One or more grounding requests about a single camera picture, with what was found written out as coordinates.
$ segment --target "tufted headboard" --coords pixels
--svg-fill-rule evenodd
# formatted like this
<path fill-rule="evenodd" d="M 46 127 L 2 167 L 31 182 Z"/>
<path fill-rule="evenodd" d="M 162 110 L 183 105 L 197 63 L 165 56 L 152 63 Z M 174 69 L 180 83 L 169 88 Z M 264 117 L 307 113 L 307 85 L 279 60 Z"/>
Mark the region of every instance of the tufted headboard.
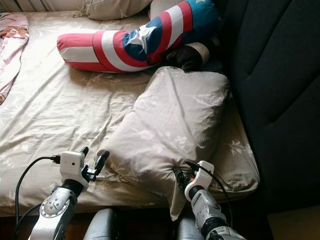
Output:
<path fill-rule="evenodd" d="M 320 1 L 217 0 L 232 94 L 270 212 L 320 203 Z"/>

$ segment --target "mattress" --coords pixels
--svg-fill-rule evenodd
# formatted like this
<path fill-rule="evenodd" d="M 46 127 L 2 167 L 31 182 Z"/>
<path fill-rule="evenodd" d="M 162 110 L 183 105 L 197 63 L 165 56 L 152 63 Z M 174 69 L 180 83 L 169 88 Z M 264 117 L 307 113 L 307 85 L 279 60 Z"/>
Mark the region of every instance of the mattress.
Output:
<path fill-rule="evenodd" d="M 98 149 L 132 109 L 153 74 L 152 69 L 135 73 L 73 69 L 56 48 L 57 37 L 71 29 L 129 31 L 148 22 L 147 14 L 109 21 L 78 17 L 73 11 L 24 14 L 30 39 L 22 52 L 20 72 L 0 106 L 0 217 L 14 215 L 17 182 L 36 158 L 88 146 L 85 164 L 92 168 Z M 217 144 L 213 161 L 230 197 L 236 199 L 257 188 L 259 173 L 232 99 L 226 112 L 233 117 L 221 126 L 226 134 Z M 238 169 L 241 177 L 235 183 Z M 165 198 L 131 185 L 108 169 L 102 171 L 104 178 L 90 182 L 87 192 L 78 198 L 78 213 L 106 206 L 168 206 Z M 20 188 L 21 212 L 41 203 L 60 184 L 59 165 L 50 160 L 36 163 Z M 211 191 L 224 200 L 217 186 L 212 185 Z"/>

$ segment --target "pink blanket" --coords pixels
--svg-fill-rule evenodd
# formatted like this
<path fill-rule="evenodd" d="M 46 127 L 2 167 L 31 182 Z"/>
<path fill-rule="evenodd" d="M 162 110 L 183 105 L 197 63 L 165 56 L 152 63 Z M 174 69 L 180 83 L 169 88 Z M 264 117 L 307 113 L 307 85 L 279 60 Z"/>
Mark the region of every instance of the pink blanket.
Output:
<path fill-rule="evenodd" d="M 28 39 L 28 21 L 24 15 L 0 13 L 0 105 L 20 71 L 20 57 Z"/>

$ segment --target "wire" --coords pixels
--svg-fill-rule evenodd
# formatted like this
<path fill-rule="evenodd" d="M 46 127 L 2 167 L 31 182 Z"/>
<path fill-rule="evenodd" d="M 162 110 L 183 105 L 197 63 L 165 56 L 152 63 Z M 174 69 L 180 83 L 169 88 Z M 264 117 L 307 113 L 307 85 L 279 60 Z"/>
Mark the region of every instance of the wire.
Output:
<path fill-rule="evenodd" d="M 39 157 L 37 158 L 36 160 L 34 160 L 27 168 L 26 170 L 24 170 L 24 172 L 22 173 L 19 181 L 18 181 L 18 184 L 16 185 L 16 188 L 15 188 L 15 197 L 14 197 L 14 201 L 15 201 L 15 224 L 18 225 L 19 223 L 19 188 L 20 188 L 20 185 L 21 185 L 21 182 L 22 180 L 24 179 L 25 175 L 27 174 L 27 172 L 29 171 L 29 169 L 36 163 L 36 162 L 39 162 L 40 160 L 42 159 L 49 159 L 49 160 L 52 160 L 52 157 L 50 156 L 42 156 L 42 157 Z"/>
<path fill-rule="evenodd" d="M 14 236 L 13 236 L 13 239 L 14 240 L 17 240 L 18 239 L 18 233 L 19 233 L 19 227 L 22 223 L 22 221 L 24 220 L 24 218 L 30 214 L 32 211 L 34 211 L 35 209 L 39 208 L 41 206 L 42 203 L 30 208 L 19 220 L 19 222 L 17 223 L 17 225 L 15 225 L 15 228 L 14 228 Z"/>
<path fill-rule="evenodd" d="M 228 204 L 228 208 L 229 208 L 230 227 L 233 228 L 234 227 L 234 215 L 233 215 L 233 212 L 232 212 L 231 203 L 230 203 L 230 199 L 229 199 L 228 193 L 226 192 L 226 190 L 225 190 L 224 186 L 222 185 L 222 183 L 209 170 L 207 170 L 203 166 L 199 165 L 198 163 L 195 163 L 195 162 L 192 162 L 192 161 L 186 161 L 186 163 L 189 166 L 196 165 L 198 168 L 204 170 L 207 174 L 209 174 L 218 183 L 218 185 L 220 186 L 220 188 L 222 189 L 222 191 L 223 191 L 223 193 L 225 195 L 225 198 L 226 198 L 226 201 L 227 201 L 227 204 Z"/>

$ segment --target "beige bed sheet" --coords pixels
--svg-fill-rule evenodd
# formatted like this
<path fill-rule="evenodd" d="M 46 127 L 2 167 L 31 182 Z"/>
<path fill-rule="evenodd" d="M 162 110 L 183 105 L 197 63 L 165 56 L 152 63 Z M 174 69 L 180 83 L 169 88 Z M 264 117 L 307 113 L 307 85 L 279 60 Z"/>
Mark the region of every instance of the beige bed sheet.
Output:
<path fill-rule="evenodd" d="M 0 217 L 14 215 L 16 184 L 34 159 L 88 146 L 85 163 L 93 167 L 98 149 L 106 145 L 153 73 L 152 69 L 127 74 L 76 70 L 64 63 L 56 48 L 61 33 L 75 28 L 131 30 L 145 24 L 147 14 L 109 21 L 77 17 L 75 11 L 24 14 L 30 39 L 20 73 L 0 106 Z M 225 112 L 228 120 L 223 120 L 212 162 L 230 197 L 236 199 L 257 188 L 259 173 L 232 101 Z M 77 212 L 105 206 L 169 206 L 164 197 L 131 185 L 111 170 L 104 168 L 102 173 L 103 180 L 91 182 L 79 197 Z M 20 188 L 21 212 L 41 203 L 60 184 L 59 165 L 50 160 L 36 163 Z M 224 200 L 216 185 L 211 191 Z"/>

